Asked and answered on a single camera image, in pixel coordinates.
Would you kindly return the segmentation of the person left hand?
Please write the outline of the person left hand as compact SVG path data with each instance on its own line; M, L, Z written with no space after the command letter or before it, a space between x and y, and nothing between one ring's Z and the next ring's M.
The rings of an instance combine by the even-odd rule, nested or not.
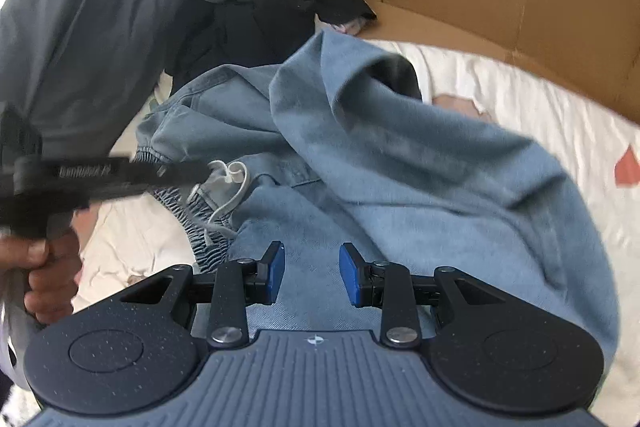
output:
M73 313L76 277L82 268L76 232L68 229L57 239L22 239L1 236L1 269L27 272L25 310L44 325Z

